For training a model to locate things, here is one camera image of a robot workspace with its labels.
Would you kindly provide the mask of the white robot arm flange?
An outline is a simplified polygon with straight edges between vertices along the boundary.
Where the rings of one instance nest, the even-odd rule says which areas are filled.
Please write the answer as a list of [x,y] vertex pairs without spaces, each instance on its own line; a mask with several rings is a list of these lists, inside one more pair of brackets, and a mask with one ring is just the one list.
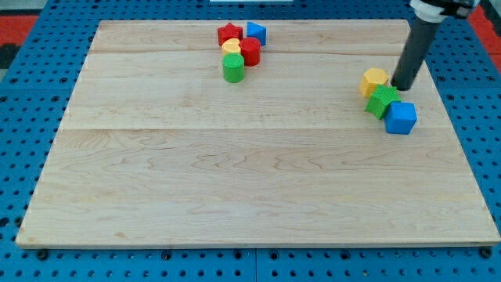
[[411,0],[409,5],[420,20],[439,24],[449,16],[467,19],[479,3],[480,0]]

